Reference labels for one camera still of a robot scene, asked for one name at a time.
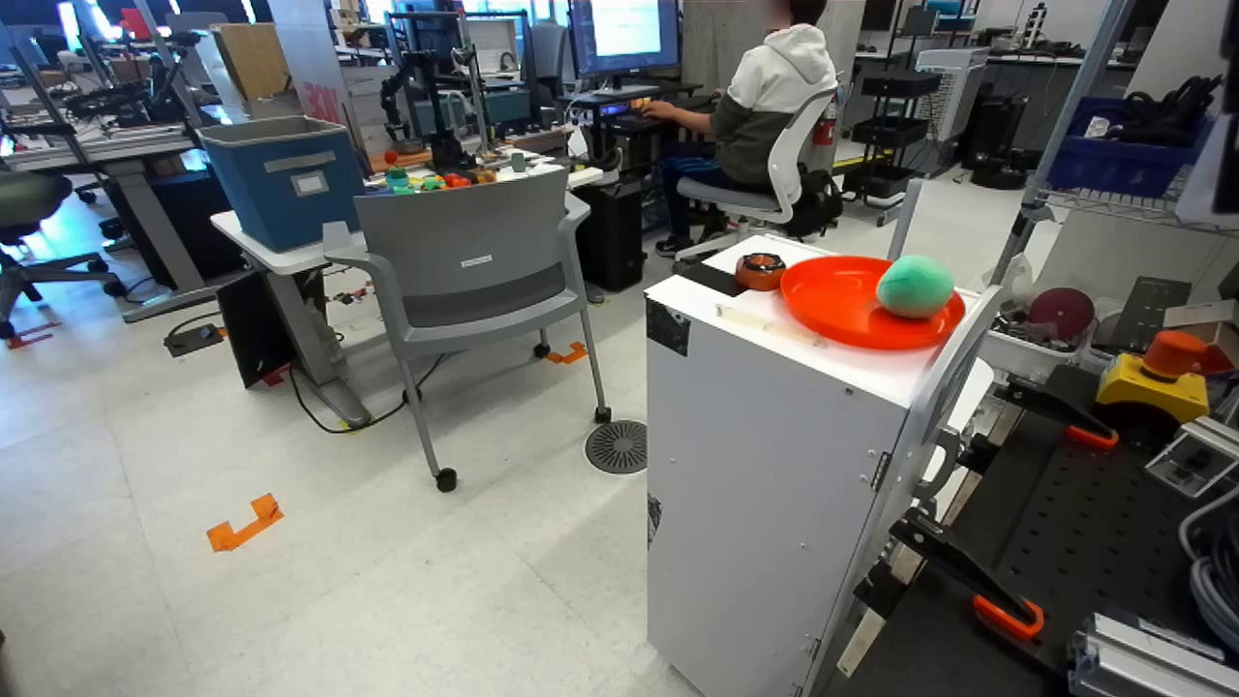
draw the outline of plastic bin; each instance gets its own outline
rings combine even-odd
[[[201,129],[210,164],[242,225],[268,248],[304,248],[321,225],[344,222],[353,231],[353,196],[364,190],[358,164],[342,125],[255,121]]]
[[[1085,141],[1091,115],[1119,115],[1124,101],[1088,97],[1080,101],[1068,141],[1059,143],[1050,185],[1053,190],[1110,190],[1131,196],[1164,196],[1168,181],[1195,158],[1206,121],[1195,130],[1193,147],[1159,147],[1159,143],[1119,143],[1119,141]]]

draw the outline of yellow object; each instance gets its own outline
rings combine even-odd
[[[1095,402],[1144,402],[1171,416],[1175,421],[1195,421],[1201,416],[1206,416],[1206,385],[1195,373],[1183,373],[1171,385],[1151,381],[1141,373],[1141,356],[1119,352],[1107,374],[1098,374]]]

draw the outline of desk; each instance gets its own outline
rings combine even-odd
[[[570,190],[582,185],[598,185],[609,181],[605,172],[571,172],[570,173]],[[582,196],[564,196],[564,225],[582,225],[589,218],[589,205]],[[280,306],[280,318],[287,320],[291,346],[298,352],[298,367],[308,374],[308,385],[316,387],[321,402],[329,402],[348,426],[364,426],[370,421],[370,416],[364,409],[358,396],[353,391],[344,364],[348,364],[348,349],[338,340],[338,332],[329,329],[325,314],[316,309],[316,303],[303,298],[298,291],[298,275],[325,267],[325,245],[304,245],[304,248],[291,248],[291,252],[274,252],[263,241],[246,236],[238,218],[228,213],[214,213],[210,218],[228,241],[237,241],[242,248],[242,254],[253,254],[263,267],[263,283]],[[348,248],[364,252],[364,236],[353,231],[344,241]]]
[[[605,129],[610,115],[605,115],[605,107],[615,107],[637,97],[658,97],[658,94],[693,94],[693,87],[619,87],[619,88],[564,94],[564,101],[589,115],[592,164],[609,164],[615,151]]]
[[[214,283],[201,279],[197,265],[188,261],[178,229],[170,225],[167,208],[158,205],[143,158],[183,154],[192,147],[183,125],[153,125],[153,129],[121,129],[121,130],[94,130],[78,136],[90,164],[82,164],[71,147],[47,151],[0,151],[0,172],[90,172],[102,168],[133,205],[136,222],[143,225],[153,254],[162,261],[167,275],[173,279],[173,296],[136,306],[125,320],[143,320],[153,314],[170,314],[178,306],[192,306],[215,296]]]

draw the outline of wire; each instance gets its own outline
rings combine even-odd
[[[304,420],[308,420],[321,435],[358,435],[358,429],[370,429],[370,426],[395,420],[395,416],[406,408],[406,396],[397,396],[397,402],[395,402],[391,409],[382,409],[379,420],[370,420],[370,421],[364,421],[364,426],[344,426],[344,429],[338,429],[338,426],[325,426],[325,421],[308,409],[308,402],[304,402],[304,396],[303,396],[303,385],[298,385],[298,367],[291,367],[291,385],[295,385],[298,408],[304,409]]]
[[[162,346],[167,346],[170,338],[184,332],[188,325],[210,320],[210,318],[220,318],[220,314],[192,314],[192,318],[178,320],[173,329],[162,332]]]
[[[1224,510],[1231,501],[1239,501],[1239,485],[1227,497],[1193,510],[1175,525],[1175,541],[1193,556],[1190,593],[1201,609],[1201,621],[1213,627],[1218,642],[1239,649],[1239,515],[1227,510],[1224,523],[1202,538],[1202,549],[1193,547],[1193,525]]]
[[[432,373],[440,367],[440,360],[444,360],[444,356],[432,356],[432,364],[419,374],[419,385],[414,385],[419,402],[427,402],[420,387],[427,387],[427,381],[432,381]]]

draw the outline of office chair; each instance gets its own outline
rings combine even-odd
[[[755,195],[755,190],[729,190],[729,185],[708,185],[708,181],[693,181],[682,177],[676,195],[690,201],[704,201],[716,205],[722,218],[730,222],[757,222],[757,225],[789,225],[795,208],[801,201],[801,151],[810,143],[810,130],[818,129],[820,112],[837,101],[837,94],[814,94],[801,112],[779,130],[769,158],[765,158],[765,173],[769,173],[769,195]],[[708,245],[693,245],[686,252],[676,252],[676,261],[693,261],[702,252],[712,248],[729,248],[735,236],[721,236]]]
[[[329,248],[329,261],[364,267],[374,283],[437,492],[451,492],[455,471],[437,465],[429,440],[419,400],[427,360],[534,329],[534,356],[544,356],[544,325],[578,314],[595,387],[592,420],[610,421],[578,265],[578,225],[589,208],[564,218],[564,172],[447,195],[364,195],[356,213],[369,252]]]
[[[19,296],[41,303],[38,283],[85,283],[102,279],[103,296],[121,298],[125,283],[109,271],[103,254],[62,254],[24,265],[2,248],[24,245],[38,231],[38,225],[56,213],[56,205],[72,195],[62,173],[0,173],[0,340],[13,340],[14,329],[9,320]]]

